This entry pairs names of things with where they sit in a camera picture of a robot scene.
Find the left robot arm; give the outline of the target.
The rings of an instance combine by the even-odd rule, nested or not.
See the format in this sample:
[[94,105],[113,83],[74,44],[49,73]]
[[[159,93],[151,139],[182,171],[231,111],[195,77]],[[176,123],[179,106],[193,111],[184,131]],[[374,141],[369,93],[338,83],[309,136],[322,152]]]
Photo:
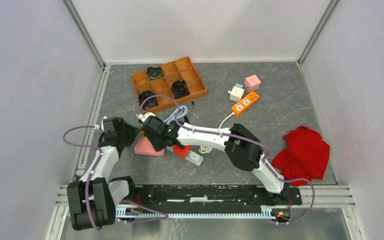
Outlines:
[[85,174],[67,187],[70,220],[75,231],[100,231],[103,226],[112,225],[119,202],[131,204],[137,198],[131,177],[112,180],[109,177],[123,150],[135,142],[140,129],[121,117],[104,117],[91,128],[101,131],[98,144],[90,145],[95,150],[94,160]]

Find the red cube socket adapter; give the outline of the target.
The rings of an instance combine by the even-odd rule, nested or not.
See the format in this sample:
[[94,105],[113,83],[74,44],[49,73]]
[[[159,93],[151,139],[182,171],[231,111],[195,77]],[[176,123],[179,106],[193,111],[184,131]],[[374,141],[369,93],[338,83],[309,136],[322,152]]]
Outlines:
[[190,151],[191,151],[191,146],[190,145],[186,145],[186,146],[174,145],[172,147],[172,152],[176,156],[180,157],[181,159],[186,159]]

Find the white cube socket adapter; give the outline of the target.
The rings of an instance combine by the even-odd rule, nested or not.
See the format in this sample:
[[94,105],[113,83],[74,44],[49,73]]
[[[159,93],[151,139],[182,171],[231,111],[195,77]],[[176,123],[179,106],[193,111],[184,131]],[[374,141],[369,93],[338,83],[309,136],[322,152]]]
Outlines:
[[243,98],[245,90],[243,88],[234,86],[231,90],[228,90],[227,92],[229,93],[229,100],[237,103]]

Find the light blue power strip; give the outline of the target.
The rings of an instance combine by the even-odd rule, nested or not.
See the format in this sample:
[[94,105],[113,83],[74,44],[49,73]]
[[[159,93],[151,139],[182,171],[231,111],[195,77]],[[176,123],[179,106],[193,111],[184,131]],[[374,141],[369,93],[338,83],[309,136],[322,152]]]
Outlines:
[[[173,153],[173,146],[168,146],[166,149]],[[199,167],[202,164],[204,157],[190,149],[188,156],[183,160],[186,160],[187,162]]]

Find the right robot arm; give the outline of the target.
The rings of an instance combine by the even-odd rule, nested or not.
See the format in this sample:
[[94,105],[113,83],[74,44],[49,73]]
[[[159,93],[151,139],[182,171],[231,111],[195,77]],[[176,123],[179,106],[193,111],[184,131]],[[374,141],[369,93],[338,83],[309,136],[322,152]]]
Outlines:
[[289,184],[268,161],[268,148],[242,124],[209,128],[177,120],[164,123],[151,113],[137,114],[137,118],[144,136],[156,151],[173,146],[202,146],[222,151],[236,168],[253,173],[262,182],[273,203],[282,204],[289,198]]

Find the pink cube socket adapter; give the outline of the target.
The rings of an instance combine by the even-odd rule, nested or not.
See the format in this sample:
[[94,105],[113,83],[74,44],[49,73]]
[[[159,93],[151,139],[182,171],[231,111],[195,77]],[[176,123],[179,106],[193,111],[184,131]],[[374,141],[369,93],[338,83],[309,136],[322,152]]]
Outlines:
[[260,87],[260,85],[261,85],[261,80],[255,74],[246,77],[243,84],[244,88],[248,92],[257,90]]

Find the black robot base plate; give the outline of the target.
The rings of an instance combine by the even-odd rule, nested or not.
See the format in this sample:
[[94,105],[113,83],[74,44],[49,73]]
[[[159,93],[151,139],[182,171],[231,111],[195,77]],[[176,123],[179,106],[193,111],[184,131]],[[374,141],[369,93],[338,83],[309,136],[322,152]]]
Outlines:
[[300,190],[290,186],[282,195],[258,184],[132,184],[129,195],[117,206],[133,205],[139,213],[154,212],[167,219],[167,214],[258,213],[261,208],[281,211],[302,203]]

